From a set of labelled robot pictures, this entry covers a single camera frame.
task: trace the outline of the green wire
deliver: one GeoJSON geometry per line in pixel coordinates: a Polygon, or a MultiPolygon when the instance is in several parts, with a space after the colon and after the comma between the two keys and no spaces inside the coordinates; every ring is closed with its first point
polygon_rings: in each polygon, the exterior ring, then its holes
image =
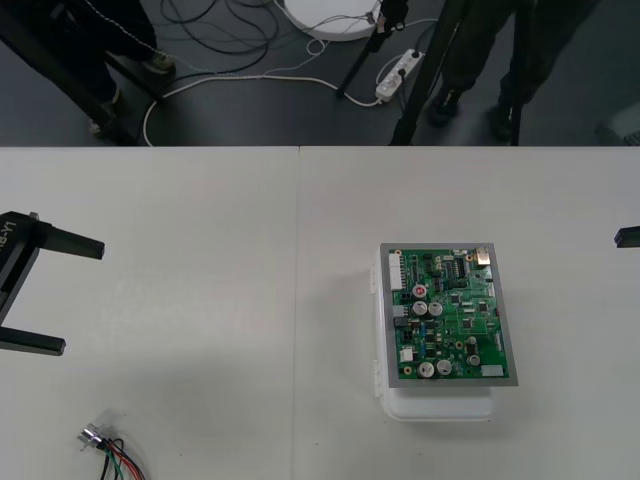
{"type": "Polygon", "coordinates": [[[122,474],[122,470],[120,470],[120,465],[118,465],[118,462],[116,461],[116,458],[113,456],[113,453],[111,453],[109,450],[105,450],[105,453],[107,454],[107,456],[113,462],[113,466],[116,469],[116,472],[118,472],[118,475],[120,475],[120,478],[124,479],[124,475],[122,474]]]}

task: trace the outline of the white wire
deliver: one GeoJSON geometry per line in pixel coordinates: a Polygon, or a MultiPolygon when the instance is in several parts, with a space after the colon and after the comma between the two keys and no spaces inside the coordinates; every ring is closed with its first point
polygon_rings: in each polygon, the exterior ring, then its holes
{"type": "MultiPolygon", "coordinates": [[[[249,76],[243,76],[243,77],[215,76],[215,77],[203,78],[196,82],[177,88],[176,90],[173,90],[169,93],[165,93],[162,96],[162,98],[172,97],[173,95],[177,95],[178,93],[184,92],[185,90],[189,90],[193,87],[197,87],[198,85],[201,85],[203,83],[213,82],[213,81],[230,81],[230,80],[283,80],[283,81],[289,81],[289,82],[312,82],[312,83],[319,83],[320,85],[329,87],[332,90],[338,90],[338,87],[336,87],[335,85],[329,82],[326,82],[324,80],[321,80],[319,78],[312,78],[312,77],[282,77],[282,76],[274,76],[274,75],[249,75],[249,76]]],[[[380,105],[382,103],[380,100],[376,100],[375,102],[372,102],[372,103],[363,103],[359,100],[356,100],[355,98],[353,98],[351,95],[347,93],[345,93],[345,97],[348,98],[353,103],[355,103],[356,105],[364,108],[375,107],[376,105],[380,105]]],[[[153,144],[151,143],[151,140],[149,140],[149,135],[147,134],[147,124],[149,122],[149,117],[151,116],[151,112],[156,107],[156,105],[157,105],[157,102],[153,102],[149,106],[149,108],[147,109],[147,112],[144,115],[144,120],[142,122],[142,133],[144,135],[144,141],[147,143],[149,147],[153,147],[153,144]]]]}

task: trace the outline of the white power strip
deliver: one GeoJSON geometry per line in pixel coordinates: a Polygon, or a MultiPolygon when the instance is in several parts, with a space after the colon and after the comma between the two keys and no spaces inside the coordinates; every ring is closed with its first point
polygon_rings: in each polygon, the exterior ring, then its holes
{"type": "Polygon", "coordinates": [[[417,52],[412,48],[407,50],[407,52],[402,56],[400,60],[398,60],[398,63],[395,64],[395,66],[391,69],[387,76],[384,77],[384,80],[382,81],[382,83],[380,83],[380,85],[378,85],[378,88],[376,88],[376,97],[383,102],[390,101],[402,84],[402,77],[398,72],[400,70],[404,70],[406,72],[404,78],[406,79],[411,71],[416,67],[416,65],[420,63],[420,60],[422,60],[423,56],[423,53],[417,52]]]}

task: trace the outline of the connector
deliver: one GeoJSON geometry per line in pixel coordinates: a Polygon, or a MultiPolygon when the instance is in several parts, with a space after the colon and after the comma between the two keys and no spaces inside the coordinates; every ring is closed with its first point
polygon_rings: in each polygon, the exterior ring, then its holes
{"type": "Polygon", "coordinates": [[[104,437],[100,433],[98,427],[90,423],[82,429],[82,432],[78,435],[78,440],[83,443],[82,450],[84,450],[87,447],[100,448],[104,441],[104,437]]]}

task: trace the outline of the tripod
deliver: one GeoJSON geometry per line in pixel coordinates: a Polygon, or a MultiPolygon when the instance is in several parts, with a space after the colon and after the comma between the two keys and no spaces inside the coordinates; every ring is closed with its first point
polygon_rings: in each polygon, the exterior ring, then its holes
{"type": "MultiPolygon", "coordinates": [[[[449,46],[459,25],[474,0],[446,0],[440,18],[433,33],[431,42],[420,66],[414,87],[407,101],[402,117],[396,124],[390,145],[410,145],[416,131],[416,125],[422,108],[429,100],[438,80],[442,64],[446,59],[449,46]]],[[[533,22],[535,0],[520,0],[516,10],[516,28],[513,42],[513,58],[511,63],[512,83],[512,115],[511,145],[520,144],[520,124],[522,120],[522,81],[526,67],[526,54],[529,44],[529,33],[533,22]]],[[[356,76],[365,60],[371,53],[376,53],[384,41],[391,36],[393,29],[404,25],[408,13],[407,0],[383,0],[376,28],[365,45],[364,50],[349,70],[336,95],[341,98],[345,90],[356,76]]]]}

